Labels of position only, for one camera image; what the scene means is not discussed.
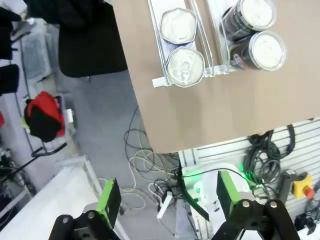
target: blue can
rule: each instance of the blue can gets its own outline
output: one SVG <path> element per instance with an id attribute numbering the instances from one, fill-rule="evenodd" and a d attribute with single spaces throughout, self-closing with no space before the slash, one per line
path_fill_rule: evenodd
<path id="1" fill-rule="evenodd" d="M 185 46 L 196 39 L 198 21 L 187 9 L 175 8 L 163 13 L 160 21 L 160 36 L 169 44 Z"/>

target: chair seat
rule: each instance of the chair seat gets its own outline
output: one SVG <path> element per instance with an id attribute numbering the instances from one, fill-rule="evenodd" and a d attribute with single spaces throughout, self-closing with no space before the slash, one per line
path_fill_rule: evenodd
<path id="1" fill-rule="evenodd" d="M 113 7 L 104 3 L 88 29 L 60 26 L 58 60 L 71 78 L 109 74 L 127 69 Z"/>

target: brown tabletop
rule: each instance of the brown tabletop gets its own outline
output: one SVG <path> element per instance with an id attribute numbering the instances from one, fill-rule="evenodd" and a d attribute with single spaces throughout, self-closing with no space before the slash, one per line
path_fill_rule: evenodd
<path id="1" fill-rule="evenodd" d="M 320 2 L 277 0 L 275 5 L 277 20 L 271 30 L 287 48 L 281 69 L 233 72 L 188 88 L 154 88 L 152 79 L 164 74 L 148 1 L 113 1 L 134 92 L 155 152 L 195 148 L 320 116 Z"/>

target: bolt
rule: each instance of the bolt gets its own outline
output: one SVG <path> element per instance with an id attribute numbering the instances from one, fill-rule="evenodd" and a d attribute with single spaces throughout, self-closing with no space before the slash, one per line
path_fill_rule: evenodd
<path id="1" fill-rule="evenodd" d="M 270 202 L 270 206 L 271 206 L 273 209 L 275 209 L 275 208 L 277 207 L 277 203 L 274 202 L 274 201 L 272 201 L 272 202 Z"/>
<path id="2" fill-rule="evenodd" d="M 242 206 L 244 206 L 245 208 L 250 207 L 250 203 L 248 201 L 244 201 L 242 202 Z"/>
<path id="3" fill-rule="evenodd" d="M 88 213 L 88 218 L 89 219 L 93 219 L 94 216 L 95 216 L 95 214 L 92 211 Z"/>

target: gray floor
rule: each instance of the gray floor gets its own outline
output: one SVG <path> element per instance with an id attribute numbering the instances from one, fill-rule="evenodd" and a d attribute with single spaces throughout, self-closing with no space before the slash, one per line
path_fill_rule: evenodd
<path id="1" fill-rule="evenodd" d="M 75 79 L 64 76 L 59 70 L 56 75 L 56 87 L 59 92 L 71 93 L 74 101 L 77 120 L 75 140 L 81 154 L 85 154 L 92 162 L 99 178 L 117 178 L 121 188 L 133 187 L 134 181 L 125 155 L 124 133 L 129 128 L 137 101 L 128 71 L 98 75 L 88 82 L 86 78 Z M 18 96 L 25 94 L 25 86 L 21 84 Z M 26 137 L 20 126 L 17 110 L 12 113 L 15 104 L 14 95 L 0 98 L 1 111 L 9 116 L 9 124 L 1 130 L 1 136 L 7 146 L 12 148 L 17 162 L 21 165 L 30 160 L 30 150 Z M 133 124 L 137 126 L 140 115 Z M 136 134 L 130 137 L 134 145 L 138 143 Z M 132 157 L 136 150 L 129 151 Z M 37 189 L 41 189 L 56 173 L 55 157 L 42 157 L 27 168 L 31 180 Z M 149 179 L 159 177 L 158 173 L 145 175 Z M 150 183 L 136 175 L 137 188 L 147 192 Z M 145 197 L 147 206 L 139 211 L 127 211 L 120 220 L 132 240 L 164 240 L 174 239 L 172 235 L 158 223 L 156 205 Z M 141 206 L 142 202 L 135 197 L 124 200 Z M 163 222 L 174 231 L 175 209 L 169 209 Z"/>

